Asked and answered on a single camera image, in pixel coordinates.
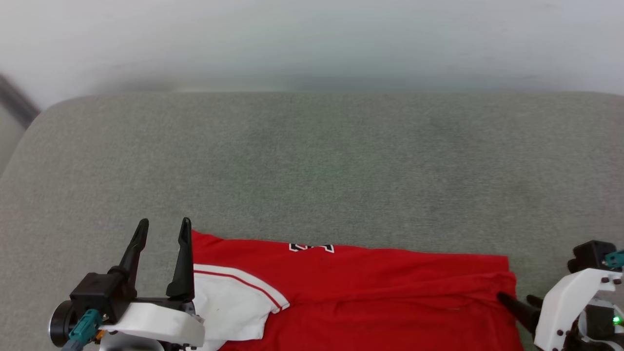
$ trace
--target gray fabric surface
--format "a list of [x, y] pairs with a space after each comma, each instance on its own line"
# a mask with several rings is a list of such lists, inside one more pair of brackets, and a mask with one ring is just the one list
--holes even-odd
[[0, 179], [2, 349], [54, 350], [56, 305], [143, 217], [140, 295], [164, 295], [184, 216], [226, 238], [508, 255], [518, 293], [543, 295], [573, 246], [624, 247], [623, 112], [592, 93], [60, 103]]

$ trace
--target white sleeve trim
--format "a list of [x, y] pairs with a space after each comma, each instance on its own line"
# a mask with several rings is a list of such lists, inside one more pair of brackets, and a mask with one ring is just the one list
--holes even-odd
[[207, 264], [193, 264], [193, 269], [195, 273], [199, 274], [203, 273], [219, 275], [222, 277], [236, 279], [244, 283], [245, 285], [256, 289], [257, 291], [261, 292], [275, 306], [275, 308], [272, 310], [273, 313], [277, 313], [281, 310], [287, 309], [290, 306], [290, 303], [288, 302], [286, 297], [282, 295], [279, 291], [277, 291], [277, 289], [262, 281], [258, 277], [255, 277], [254, 275], [251, 275], [243, 270]]

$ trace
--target white wall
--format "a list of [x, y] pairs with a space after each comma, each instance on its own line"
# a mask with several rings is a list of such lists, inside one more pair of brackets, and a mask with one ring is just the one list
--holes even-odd
[[4, 0], [40, 108], [127, 90], [624, 94], [622, 0]]
[[22, 135], [24, 135], [22, 125], [0, 105], [0, 176]]

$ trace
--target jersey number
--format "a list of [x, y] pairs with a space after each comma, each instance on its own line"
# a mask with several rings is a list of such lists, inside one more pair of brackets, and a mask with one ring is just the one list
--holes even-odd
[[[313, 247], [316, 247], [316, 246], [288, 244], [288, 250], [295, 251], [295, 252], [312, 249]], [[335, 252], [334, 245], [321, 245], [319, 247], [324, 247], [325, 251], [331, 252], [332, 254]]]

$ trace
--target folded shirt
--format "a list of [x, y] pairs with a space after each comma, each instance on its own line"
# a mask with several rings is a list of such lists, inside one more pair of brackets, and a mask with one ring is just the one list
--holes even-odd
[[521, 351], [504, 256], [224, 240], [193, 232], [200, 350]]

